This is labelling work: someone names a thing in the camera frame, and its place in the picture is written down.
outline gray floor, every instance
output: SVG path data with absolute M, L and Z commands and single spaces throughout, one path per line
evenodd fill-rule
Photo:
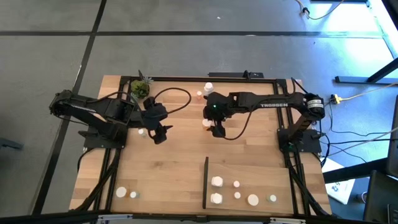
M 336 5 L 304 4 L 310 5 L 313 16 Z M 1 0 L 0 30 L 91 30 L 99 5 L 99 0 Z M 108 1 L 99 29 L 379 33 L 364 4 L 344 3 L 328 19 L 315 22 L 301 19 L 299 11 L 294 0 L 118 0 Z M 0 37 L 0 136 L 25 145 L 21 151 L 0 150 L 1 217 L 29 213 L 60 123 L 49 115 L 48 105 L 56 92 L 72 88 L 87 41 L 87 37 Z M 247 69 L 270 78 L 302 79 L 308 91 L 325 98 L 332 93 L 351 96 L 378 86 L 336 84 L 334 76 L 369 76 L 391 60 L 381 36 L 97 37 L 80 94 L 95 97 L 103 75 L 137 75 L 138 69 L 150 76 L 199 77 Z M 398 72 L 389 76 L 398 77 Z M 390 130 L 397 94 L 396 88 L 388 88 L 335 106 L 334 129 Z M 323 129 L 329 125 L 324 119 Z M 79 124 L 70 124 L 45 213 L 68 209 L 83 144 L 77 134 L 81 129 Z M 333 142 L 361 139 L 350 134 L 328 135 Z M 386 142 L 369 143 L 350 153 L 371 161 L 385 157 L 387 147 Z M 331 158 L 344 166 L 362 163 L 344 153 Z

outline yellow connector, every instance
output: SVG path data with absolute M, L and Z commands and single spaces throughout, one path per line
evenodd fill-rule
M 340 104 L 343 101 L 343 99 L 341 97 L 339 97 L 337 94 L 334 94 L 334 95 L 331 95 L 330 101 L 334 104 Z

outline yellow cable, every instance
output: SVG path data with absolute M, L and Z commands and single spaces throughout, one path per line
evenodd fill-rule
M 363 96 L 363 95 L 368 94 L 368 93 L 371 93 L 371 92 L 373 92 L 373 91 L 381 90 L 381 89 L 384 89 L 384 88 L 387 88 L 387 87 L 390 87 L 390 86 L 393 86 L 393 85 L 396 85 L 396 84 L 398 84 L 398 82 L 391 83 L 390 85 L 386 85 L 386 86 L 383 86 L 383 87 L 380 87 L 380 88 L 377 88 L 377 89 L 374 89 L 374 90 L 366 91 L 366 92 L 364 92 L 364 93 L 361 93 L 361 94 L 358 94 L 358 95 L 355 95 L 355 96 L 351 96 L 351 97 L 348 97 L 348 98 L 341 98 L 340 101 L 343 101 L 343 100 L 351 100 L 351 99 L 353 99 L 353 98 L 356 98 L 356 97 L 359 97 L 359 96 Z

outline small white object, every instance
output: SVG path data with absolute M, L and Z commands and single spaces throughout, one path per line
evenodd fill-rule
M 136 197 L 138 197 L 138 193 L 137 192 L 131 192 L 130 193 L 130 197 L 131 198 L 136 198 Z
M 197 99 L 198 101 L 203 98 L 201 91 L 197 91 Z
M 275 195 L 269 196 L 269 201 L 270 202 L 276 202 L 276 196 Z
M 118 197 L 124 197 L 124 196 L 126 196 L 126 193 L 127 193 L 127 190 L 125 187 L 119 187 L 116 190 L 116 196 L 118 196 Z
M 251 194 L 248 196 L 248 202 L 251 206 L 257 206 L 259 204 L 259 197 L 255 194 Z
M 221 204 L 223 203 L 223 196 L 218 193 L 214 193 L 210 196 L 210 202 L 215 204 Z
M 214 90 L 213 84 L 212 83 L 206 83 L 205 87 L 204 87 L 204 90 L 205 90 L 204 95 L 208 96 Z
M 241 185 L 241 183 L 239 183 L 239 181 L 235 180 L 234 181 L 234 187 L 239 187 Z
M 147 136 L 147 135 L 145 134 L 145 132 L 144 132 L 144 129 L 142 129 L 142 128 L 138 129 L 138 134 L 141 135 L 142 137 Z
M 222 187 L 223 186 L 223 179 L 221 177 L 213 177 L 211 179 L 211 184 L 215 187 Z
M 208 129 L 208 128 L 210 128 L 212 122 L 210 120 L 203 119 L 203 121 L 201 121 L 201 124 L 203 125 L 204 129 Z
M 241 198 L 241 193 L 235 192 L 234 197 L 235 197 L 236 199 Z

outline potted plant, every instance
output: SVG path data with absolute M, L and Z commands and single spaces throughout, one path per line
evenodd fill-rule
M 152 84 L 153 80 L 151 77 L 143 76 L 141 71 L 138 70 L 140 80 L 134 80 L 131 83 L 131 95 L 137 99 L 144 99 L 149 95 L 149 85 Z

